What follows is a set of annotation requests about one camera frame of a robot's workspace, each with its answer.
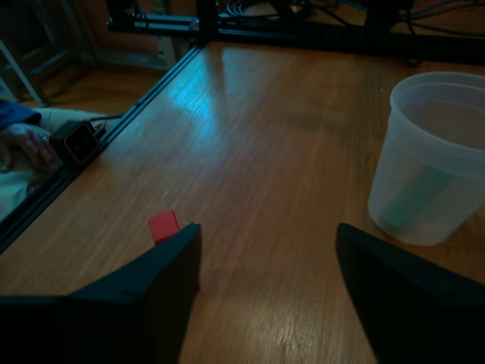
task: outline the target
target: person's hand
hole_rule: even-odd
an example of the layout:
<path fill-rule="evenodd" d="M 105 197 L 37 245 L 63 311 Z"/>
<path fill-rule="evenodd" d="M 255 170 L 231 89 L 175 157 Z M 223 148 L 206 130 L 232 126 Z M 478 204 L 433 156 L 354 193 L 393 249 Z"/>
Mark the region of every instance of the person's hand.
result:
<path fill-rule="evenodd" d="M 34 168 L 51 169 L 58 163 L 54 148 L 49 143 L 47 130 L 25 123 L 8 125 L 0 130 L 0 160 L 10 169 L 14 160 L 10 149 L 19 147 L 32 162 Z"/>

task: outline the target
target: person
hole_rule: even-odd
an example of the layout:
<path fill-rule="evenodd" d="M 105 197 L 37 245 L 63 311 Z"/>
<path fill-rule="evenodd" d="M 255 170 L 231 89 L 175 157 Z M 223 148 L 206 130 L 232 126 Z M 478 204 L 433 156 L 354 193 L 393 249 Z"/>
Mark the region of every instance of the person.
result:
<path fill-rule="evenodd" d="M 51 133 L 66 121 L 100 116 L 87 111 L 31 109 L 0 99 L 0 221 L 62 165 L 49 143 Z"/>

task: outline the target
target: metal frame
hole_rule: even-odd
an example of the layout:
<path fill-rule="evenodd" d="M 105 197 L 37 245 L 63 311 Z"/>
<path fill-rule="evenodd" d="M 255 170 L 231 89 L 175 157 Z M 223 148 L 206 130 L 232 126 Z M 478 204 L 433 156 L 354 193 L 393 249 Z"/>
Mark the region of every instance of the metal frame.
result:
<path fill-rule="evenodd" d="M 455 36 L 428 36 L 404 33 L 377 33 L 367 27 L 299 21 L 244 20 L 218 17 L 216 0 L 196 0 L 198 17 L 147 14 L 133 24 L 117 24 L 114 32 L 176 36 L 204 42 L 258 43 L 323 51 L 349 52 L 404 59 L 423 59 L 464 64 L 485 64 L 485 39 Z"/>

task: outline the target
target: wooden tabletop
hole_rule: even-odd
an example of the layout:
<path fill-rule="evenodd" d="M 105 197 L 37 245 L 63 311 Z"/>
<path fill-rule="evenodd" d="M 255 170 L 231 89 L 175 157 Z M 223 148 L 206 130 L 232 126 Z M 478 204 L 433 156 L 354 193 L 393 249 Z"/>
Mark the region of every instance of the wooden tabletop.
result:
<path fill-rule="evenodd" d="M 211 43 L 0 256 L 1 294 L 69 293 L 152 246 L 148 218 L 202 224 L 181 362 L 374 362 L 334 238 L 367 212 L 391 89 L 483 68 Z M 484 214 L 406 249 L 485 283 Z"/>

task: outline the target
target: wire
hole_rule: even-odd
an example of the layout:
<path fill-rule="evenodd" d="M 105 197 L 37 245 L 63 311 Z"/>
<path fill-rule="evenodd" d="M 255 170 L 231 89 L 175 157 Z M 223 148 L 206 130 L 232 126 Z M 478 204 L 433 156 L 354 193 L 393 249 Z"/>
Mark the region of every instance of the wire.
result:
<path fill-rule="evenodd" d="M 340 0 L 342 3 L 344 4 L 347 4 L 347 5 L 350 5 L 352 6 L 353 8 L 357 8 L 359 10 L 363 10 L 363 11 L 368 11 L 369 9 L 366 8 L 365 6 L 362 6 L 356 2 L 353 2 L 351 0 Z M 413 11 L 411 13 L 411 15 L 415 16 L 415 15 L 419 15 L 419 14 L 424 14 L 424 13 L 427 13 L 428 11 L 432 11 L 434 9 L 438 9 L 438 8 L 441 8 L 442 6 L 446 6 L 446 5 L 450 5 L 450 4 L 454 4 L 456 2 L 464 2 L 465 0 L 446 0 L 445 2 L 439 2 L 438 4 L 435 4 L 435 5 L 431 5 L 430 7 L 428 8 L 425 8 L 425 9 L 422 9 L 422 10 L 418 10 L 418 11 Z"/>
<path fill-rule="evenodd" d="M 408 28 L 409 28 L 409 32 L 411 32 L 411 36 L 416 37 L 416 32 L 415 32 L 415 29 L 413 28 L 413 23 L 411 22 L 411 8 L 408 8 L 406 11 L 406 23 L 408 24 Z M 421 58 L 416 60 L 411 60 L 409 58 L 406 58 L 404 62 L 406 62 L 408 66 L 417 67 L 421 63 L 423 63 L 423 60 Z"/>
<path fill-rule="evenodd" d="M 440 27 L 433 27 L 431 25 L 426 25 L 426 24 L 417 24 L 413 23 L 412 24 L 414 27 L 417 28 L 423 28 L 423 29 L 428 29 L 428 30 L 434 30 L 436 32 L 441 32 L 441 33 L 447 33 L 447 34 L 453 34 L 456 36 L 485 36 L 485 33 L 474 33 L 474 32 L 460 32 L 458 30 L 452 30 L 452 29 L 446 29 L 446 28 L 440 28 Z"/>
<path fill-rule="evenodd" d="M 479 8 L 480 6 L 485 6 L 485 2 L 479 3 L 479 4 L 466 4 L 466 5 L 453 6 L 452 8 L 447 8 L 441 11 L 435 11 L 431 14 L 425 14 L 425 15 L 413 17 L 412 20 L 420 20 L 420 19 L 426 19 L 429 17 L 436 17 L 437 15 L 445 14 L 445 13 L 448 13 L 449 11 L 454 11 L 462 8 Z"/>
<path fill-rule="evenodd" d="M 358 25 L 351 24 L 346 20 L 343 20 L 341 17 L 339 17 L 337 14 L 333 13 L 332 11 L 328 10 L 326 7 L 321 6 L 321 5 L 312 5 L 314 8 L 317 8 L 318 10 L 324 12 L 328 16 L 332 17 L 333 19 L 337 20 L 339 23 L 347 26 L 347 27 L 358 27 Z"/>
<path fill-rule="evenodd" d="M 427 13 L 428 11 L 432 11 L 434 9 L 441 8 L 442 6 L 454 4 L 456 2 L 465 2 L 465 0 L 447 0 L 445 2 L 439 2 L 438 4 L 431 5 L 429 8 L 425 8 L 423 10 L 418 10 L 418 11 L 413 11 L 411 13 L 412 16 L 419 15 L 419 14 L 424 14 Z"/>

